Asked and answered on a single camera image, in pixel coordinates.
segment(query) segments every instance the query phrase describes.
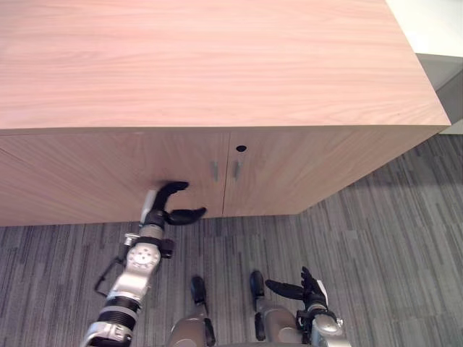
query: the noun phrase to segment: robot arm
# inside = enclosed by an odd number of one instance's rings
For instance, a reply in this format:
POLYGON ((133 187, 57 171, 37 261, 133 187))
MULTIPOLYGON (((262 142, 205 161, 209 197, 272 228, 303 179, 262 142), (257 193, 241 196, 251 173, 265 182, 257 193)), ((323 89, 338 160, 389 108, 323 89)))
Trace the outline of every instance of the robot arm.
POLYGON ((206 212, 204 207, 198 210, 174 210, 171 213, 164 210, 169 196, 187 187, 187 182, 172 182, 157 194, 148 193, 140 221, 140 233, 125 235, 124 256, 117 257, 110 264, 95 286, 98 291, 114 263, 125 264, 124 272, 106 296, 104 308, 97 321, 88 328, 80 347, 130 346, 150 278, 161 258, 170 258, 174 251, 174 242, 163 238, 164 223, 176 226, 191 224, 206 212))

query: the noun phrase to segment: wooden cabinet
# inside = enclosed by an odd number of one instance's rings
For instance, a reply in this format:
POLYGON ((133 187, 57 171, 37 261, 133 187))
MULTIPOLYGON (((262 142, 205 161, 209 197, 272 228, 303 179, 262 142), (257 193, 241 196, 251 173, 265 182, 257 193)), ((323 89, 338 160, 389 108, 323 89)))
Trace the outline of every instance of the wooden cabinet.
POLYGON ((384 0, 0 0, 0 225, 298 213, 450 123, 384 0), (247 146, 237 152, 236 146, 247 146))
POLYGON ((168 208, 222 215, 228 135, 127 132, 0 137, 0 224, 139 220, 148 189, 191 187, 168 208))
POLYGON ((224 215, 302 212, 423 141, 433 131, 309 127, 232 132, 224 215), (239 145, 246 145, 246 151, 239 152, 239 145))

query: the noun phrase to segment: cabinet door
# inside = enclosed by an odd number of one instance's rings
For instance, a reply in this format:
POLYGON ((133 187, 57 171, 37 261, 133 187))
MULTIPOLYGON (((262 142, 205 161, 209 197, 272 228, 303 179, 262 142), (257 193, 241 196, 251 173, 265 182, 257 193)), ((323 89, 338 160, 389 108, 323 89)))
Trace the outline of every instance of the cabinet door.
POLYGON ((0 225, 139 220, 146 192, 190 187, 168 209, 222 215, 228 135, 125 132, 0 137, 0 225))
POLYGON ((232 132, 224 215, 300 213, 435 132, 433 127, 232 132), (240 145, 246 151, 237 151, 240 145))

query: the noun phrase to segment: striped carpet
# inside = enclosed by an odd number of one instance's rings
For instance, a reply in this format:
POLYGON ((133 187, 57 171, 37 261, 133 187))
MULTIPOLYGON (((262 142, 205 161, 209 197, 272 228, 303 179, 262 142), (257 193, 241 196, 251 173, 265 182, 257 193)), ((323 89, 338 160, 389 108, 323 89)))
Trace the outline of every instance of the striped carpet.
MULTIPOLYGON (((0 346, 77 346, 104 302, 95 279, 136 230, 0 228, 0 346)), ((194 274, 218 342, 255 341, 250 272, 298 283, 302 265, 353 346, 463 346, 463 137, 433 137, 300 215, 202 220, 167 236, 177 250, 153 280, 136 347, 165 343, 192 307, 194 274)))

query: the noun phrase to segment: white wall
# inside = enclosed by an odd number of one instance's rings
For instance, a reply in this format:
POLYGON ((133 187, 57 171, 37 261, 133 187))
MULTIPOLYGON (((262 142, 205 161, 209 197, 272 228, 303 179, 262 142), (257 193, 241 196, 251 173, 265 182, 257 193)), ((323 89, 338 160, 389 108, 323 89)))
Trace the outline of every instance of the white wall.
POLYGON ((463 57, 463 0, 386 0, 415 53, 463 57))

